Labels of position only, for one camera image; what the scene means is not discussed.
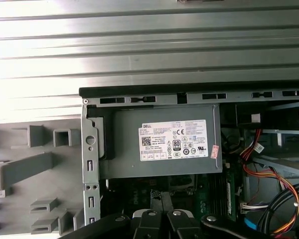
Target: corrugated metal sheet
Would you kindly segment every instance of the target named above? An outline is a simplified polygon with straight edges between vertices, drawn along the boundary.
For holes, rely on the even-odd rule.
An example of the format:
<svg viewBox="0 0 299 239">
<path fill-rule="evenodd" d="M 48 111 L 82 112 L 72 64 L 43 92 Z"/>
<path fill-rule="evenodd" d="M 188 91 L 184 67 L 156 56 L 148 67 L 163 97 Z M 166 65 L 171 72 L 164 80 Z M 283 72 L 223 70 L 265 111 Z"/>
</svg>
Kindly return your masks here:
<svg viewBox="0 0 299 239">
<path fill-rule="evenodd" d="M 299 0 L 2 0 L 0 122 L 77 117 L 79 87 L 299 79 Z"/>
</svg>

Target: white sticker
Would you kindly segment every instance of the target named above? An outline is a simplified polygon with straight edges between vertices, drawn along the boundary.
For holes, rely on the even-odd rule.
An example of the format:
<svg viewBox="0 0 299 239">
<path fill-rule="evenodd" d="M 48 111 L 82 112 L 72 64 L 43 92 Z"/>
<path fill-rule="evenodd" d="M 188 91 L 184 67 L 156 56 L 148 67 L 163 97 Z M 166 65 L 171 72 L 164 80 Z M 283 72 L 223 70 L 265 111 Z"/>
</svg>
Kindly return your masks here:
<svg viewBox="0 0 299 239">
<path fill-rule="evenodd" d="M 217 159 L 218 151 L 219 151 L 219 146 L 213 145 L 213 149 L 211 150 L 210 158 Z"/>
<path fill-rule="evenodd" d="M 251 123 L 261 123 L 260 114 L 251 115 Z"/>
<path fill-rule="evenodd" d="M 254 147 L 254 150 L 257 152 L 257 153 L 261 153 L 263 150 L 264 150 L 265 147 L 263 147 L 261 144 L 259 143 L 256 143 L 255 144 L 255 147 Z"/>
<path fill-rule="evenodd" d="M 208 157 L 206 120 L 143 123 L 141 161 Z"/>
</svg>

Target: red sticker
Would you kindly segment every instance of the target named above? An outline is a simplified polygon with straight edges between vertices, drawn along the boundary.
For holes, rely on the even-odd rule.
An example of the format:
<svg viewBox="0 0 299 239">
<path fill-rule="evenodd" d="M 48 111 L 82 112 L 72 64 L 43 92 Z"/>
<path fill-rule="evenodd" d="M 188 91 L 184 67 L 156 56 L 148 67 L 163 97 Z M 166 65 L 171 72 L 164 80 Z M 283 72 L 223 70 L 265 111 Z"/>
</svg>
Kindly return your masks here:
<svg viewBox="0 0 299 239">
<path fill-rule="evenodd" d="M 213 145 L 213 149 L 211 150 L 210 158 L 217 159 L 219 146 Z"/>
</svg>

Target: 80 plus logo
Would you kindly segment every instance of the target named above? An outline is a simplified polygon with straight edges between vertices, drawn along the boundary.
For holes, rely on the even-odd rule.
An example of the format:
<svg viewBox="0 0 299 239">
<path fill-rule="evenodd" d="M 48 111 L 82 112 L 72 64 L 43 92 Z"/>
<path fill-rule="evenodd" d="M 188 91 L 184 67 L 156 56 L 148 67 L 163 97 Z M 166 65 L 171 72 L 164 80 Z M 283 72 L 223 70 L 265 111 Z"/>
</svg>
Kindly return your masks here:
<svg viewBox="0 0 299 239">
<path fill-rule="evenodd" d="M 173 150 L 174 151 L 180 151 L 180 140 L 173 140 Z"/>
</svg>

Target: mounting hole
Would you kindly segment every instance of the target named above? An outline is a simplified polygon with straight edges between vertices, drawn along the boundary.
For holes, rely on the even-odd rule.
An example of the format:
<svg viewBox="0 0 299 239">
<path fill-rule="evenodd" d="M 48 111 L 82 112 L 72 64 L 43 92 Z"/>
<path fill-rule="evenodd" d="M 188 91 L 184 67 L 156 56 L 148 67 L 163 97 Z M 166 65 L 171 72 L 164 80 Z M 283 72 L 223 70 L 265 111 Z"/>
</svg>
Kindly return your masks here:
<svg viewBox="0 0 299 239">
<path fill-rule="evenodd" d="M 156 212 L 152 211 L 152 212 L 149 212 L 149 216 L 155 216 L 156 215 Z"/>
<path fill-rule="evenodd" d="M 122 221 L 124 221 L 125 220 L 125 217 L 123 217 L 123 216 L 120 216 L 120 217 L 118 217 L 118 218 L 115 218 L 115 221 L 116 222 L 122 222 Z"/>
<path fill-rule="evenodd" d="M 95 143 L 95 138 L 93 136 L 89 135 L 86 137 L 85 141 L 87 144 L 92 145 Z"/>
</svg>

